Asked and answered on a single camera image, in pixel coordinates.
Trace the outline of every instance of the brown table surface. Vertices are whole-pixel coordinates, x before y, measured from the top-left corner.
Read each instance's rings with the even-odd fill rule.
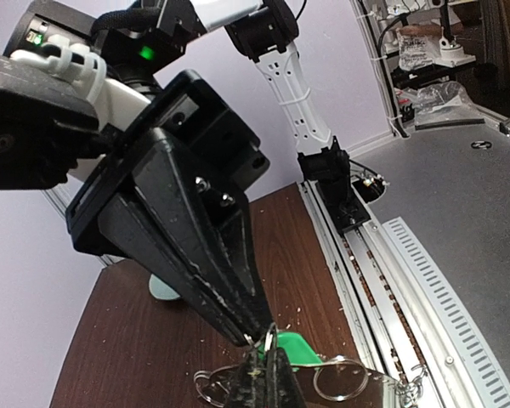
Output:
[[[335,286],[296,185],[252,204],[258,269],[281,329],[328,357],[358,358]],[[192,377],[241,361],[182,302],[156,301],[149,274],[126,261],[100,275],[51,406],[196,408]]]

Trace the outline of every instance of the green plastic key tag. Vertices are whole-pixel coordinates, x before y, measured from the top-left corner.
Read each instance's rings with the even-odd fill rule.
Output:
[[[292,366],[307,364],[321,364],[323,361],[311,348],[308,342],[298,333],[292,331],[279,331],[277,347],[284,349]],[[264,354],[264,346],[258,349]]]

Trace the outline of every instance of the gray metal surface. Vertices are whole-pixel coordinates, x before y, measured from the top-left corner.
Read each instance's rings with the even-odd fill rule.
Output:
[[[402,218],[388,221],[384,226],[411,273],[435,307],[440,321],[476,384],[484,406],[510,408],[509,381],[483,334],[479,332],[438,265]],[[456,364],[451,356],[446,358],[446,361],[449,366]]]
[[[474,141],[489,150],[473,150]],[[371,205],[402,217],[510,380],[510,139],[479,125],[414,133],[358,157],[391,183]]]

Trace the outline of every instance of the white robot arm segment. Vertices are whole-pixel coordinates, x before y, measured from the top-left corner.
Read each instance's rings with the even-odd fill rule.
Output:
[[[257,11],[263,0],[191,0],[208,32],[227,26]]]
[[[286,113],[297,152],[320,153],[332,145],[332,132],[315,109],[311,88],[304,80],[297,46],[291,42],[285,53],[272,51],[260,57],[257,68],[263,73]]]

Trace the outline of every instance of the screw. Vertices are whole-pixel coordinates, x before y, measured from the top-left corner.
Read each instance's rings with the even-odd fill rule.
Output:
[[[229,207],[229,206],[232,206],[235,204],[235,199],[232,198],[230,195],[228,195],[227,193],[224,193],[223,194],[223,197],[221,198],[221,207]]]
[[[202,177],[195,178],[195,183],[196,183],[196,191],[198,191],[199,193],[208,191],[210,188],[210,184]]]
[[[15,136],[11,134],[2,134],[0,135],[0,155],[2,153],[6,153],[11,150],[11,148],[15,145]]]

